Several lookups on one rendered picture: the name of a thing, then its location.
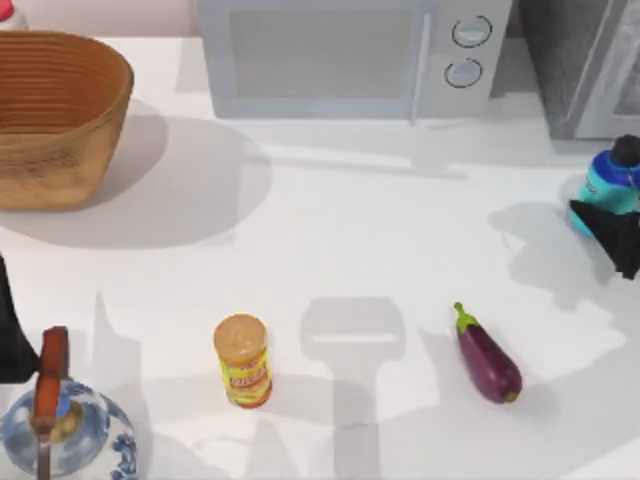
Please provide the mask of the round microwave knob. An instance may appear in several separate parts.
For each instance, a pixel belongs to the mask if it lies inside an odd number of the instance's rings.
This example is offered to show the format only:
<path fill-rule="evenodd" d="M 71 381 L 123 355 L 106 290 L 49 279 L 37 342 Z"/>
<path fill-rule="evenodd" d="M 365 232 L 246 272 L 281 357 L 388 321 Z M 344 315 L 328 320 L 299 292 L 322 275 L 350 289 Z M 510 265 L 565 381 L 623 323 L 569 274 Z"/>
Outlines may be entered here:
<path fill-rule="evenodd" d="M 490 38 L 492 30 L 488 18 L 476 15 L 458 20 L 452 28 L 452 39 L 461 48 L 475 48 Z"/>
<path fill-rule="evenodd" d="M 483 66 L 472 58 L 450 63 L 444 71 L 446 83 L 455 89 L 466 89 L 477 84 L 483 76 Z"/>

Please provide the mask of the pale microwave oven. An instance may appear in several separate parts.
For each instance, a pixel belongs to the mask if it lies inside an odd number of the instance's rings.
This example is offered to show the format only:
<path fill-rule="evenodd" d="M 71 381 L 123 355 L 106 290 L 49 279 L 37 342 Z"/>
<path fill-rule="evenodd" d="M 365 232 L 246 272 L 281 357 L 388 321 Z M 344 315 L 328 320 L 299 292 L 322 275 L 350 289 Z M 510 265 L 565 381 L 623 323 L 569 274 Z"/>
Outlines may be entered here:
<path fill-rule="evenodd" d="M 431 0 L 430 46 L 422 85 L 418 120 L 465 118 L 478 114 L 487 104 L 501 53 L 512 0 Z M 461 48 L 452 39 L 452 28 L 458 20 L 476 15 L 488 18 L 492 34 L 482 45 Z M 455 89 L 444 79 L 446 67 L 453 62 L 472 58 L 483 66 L 481 80 L 472 87 Z"/>

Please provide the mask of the blue and white teapot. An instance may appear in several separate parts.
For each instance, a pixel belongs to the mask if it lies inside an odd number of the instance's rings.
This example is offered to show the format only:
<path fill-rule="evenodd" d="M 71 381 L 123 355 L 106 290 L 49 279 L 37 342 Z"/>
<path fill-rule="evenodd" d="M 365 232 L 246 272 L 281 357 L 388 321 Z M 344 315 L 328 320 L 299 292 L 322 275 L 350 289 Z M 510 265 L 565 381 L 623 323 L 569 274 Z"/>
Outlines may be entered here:
<path fill-rule="evenodd" d="M 0 480 L 141 480 L 131 421 L 71 379 L 69 353 L 66 328 L 43 332 L 35 386 L 0 419 Z"/>

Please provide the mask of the blue bottle with black cap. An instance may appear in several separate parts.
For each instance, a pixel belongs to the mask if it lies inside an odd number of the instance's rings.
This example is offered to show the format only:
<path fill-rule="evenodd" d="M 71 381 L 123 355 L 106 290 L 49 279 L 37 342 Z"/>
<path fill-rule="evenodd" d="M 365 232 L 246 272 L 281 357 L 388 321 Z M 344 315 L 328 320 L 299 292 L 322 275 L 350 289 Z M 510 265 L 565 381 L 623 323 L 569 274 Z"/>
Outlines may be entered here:
<path fill-rule="evenodd" d="M 595 155 L 577 201 L 616 215 L 635 214 L 640 203 L 640 137 L 625 134 Z"/>

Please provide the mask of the white bottle with red cap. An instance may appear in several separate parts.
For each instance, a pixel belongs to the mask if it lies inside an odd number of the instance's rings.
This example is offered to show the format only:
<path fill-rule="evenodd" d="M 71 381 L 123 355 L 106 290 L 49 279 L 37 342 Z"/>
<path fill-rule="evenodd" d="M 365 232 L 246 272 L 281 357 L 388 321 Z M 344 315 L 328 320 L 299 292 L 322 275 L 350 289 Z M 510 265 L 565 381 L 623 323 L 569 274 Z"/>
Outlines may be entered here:
<path fill-rule="evenodd" d="M 0 31 L 27 30 L 28 22 L 24 13 L 13 0 L 0 0 Z"/>

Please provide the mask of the yellow can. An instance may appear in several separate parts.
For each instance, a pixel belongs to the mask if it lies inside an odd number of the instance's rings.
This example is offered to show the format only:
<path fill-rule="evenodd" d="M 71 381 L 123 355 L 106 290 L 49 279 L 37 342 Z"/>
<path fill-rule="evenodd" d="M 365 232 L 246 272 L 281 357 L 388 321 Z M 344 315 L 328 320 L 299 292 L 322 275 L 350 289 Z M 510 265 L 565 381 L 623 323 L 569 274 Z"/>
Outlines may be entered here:
<path fill-rule="evenodd" d="M 265 325 L 251 314 L 229 315 L 215 328 L 213 346 L 229 401 L 246 409 L 263 405 L 272 391 Z"/>

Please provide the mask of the woven wicker basket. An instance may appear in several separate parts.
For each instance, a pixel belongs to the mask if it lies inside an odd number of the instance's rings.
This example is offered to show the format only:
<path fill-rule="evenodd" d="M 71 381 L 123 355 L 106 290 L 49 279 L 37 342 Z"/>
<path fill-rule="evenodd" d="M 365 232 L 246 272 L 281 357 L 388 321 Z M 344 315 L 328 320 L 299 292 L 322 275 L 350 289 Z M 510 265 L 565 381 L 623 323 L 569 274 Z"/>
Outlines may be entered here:
<path fill-rule="evenodd" d="M 87 201 L 113 158 L 133 86 L 130 63 L 99 40 L 0 31 L 0 209 Z"/>

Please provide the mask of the microwave oven door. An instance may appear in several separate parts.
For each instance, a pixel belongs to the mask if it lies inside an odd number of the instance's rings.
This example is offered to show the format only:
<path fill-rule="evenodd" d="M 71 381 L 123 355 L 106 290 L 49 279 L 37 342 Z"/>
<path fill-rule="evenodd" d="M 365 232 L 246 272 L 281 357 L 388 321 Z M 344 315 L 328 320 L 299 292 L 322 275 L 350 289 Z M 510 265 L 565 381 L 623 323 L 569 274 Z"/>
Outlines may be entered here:
<path fill-rule="evenodd" d="M 431 0 L 196 0 L 220 118 L 409 120 Z"/>

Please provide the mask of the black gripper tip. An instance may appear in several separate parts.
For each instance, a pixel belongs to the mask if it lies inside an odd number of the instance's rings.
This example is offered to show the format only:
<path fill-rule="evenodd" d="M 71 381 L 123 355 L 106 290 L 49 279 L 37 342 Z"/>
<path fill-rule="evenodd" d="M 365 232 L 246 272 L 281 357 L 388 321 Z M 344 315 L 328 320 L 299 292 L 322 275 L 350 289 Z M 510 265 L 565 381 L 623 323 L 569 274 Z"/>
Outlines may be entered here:
<path fill-rule="evenodd" d="M 26 383 L 40 360 L 15 311 L 4 257 L 0 254 L 0 385 Z"/>

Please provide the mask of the purple eggplant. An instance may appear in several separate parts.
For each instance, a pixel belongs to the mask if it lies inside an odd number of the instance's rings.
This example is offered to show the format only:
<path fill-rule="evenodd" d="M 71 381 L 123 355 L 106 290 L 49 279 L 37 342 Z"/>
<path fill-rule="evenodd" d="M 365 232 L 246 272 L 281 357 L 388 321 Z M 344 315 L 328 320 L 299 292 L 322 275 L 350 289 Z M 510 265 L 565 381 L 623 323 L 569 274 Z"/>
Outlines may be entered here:
<path fill-rule="evenodd" d="M 453 308 L 458 345 L 472 383 L 493 403 L 513 403 L 523 388 L 518 366 L 461 302 Z"/>

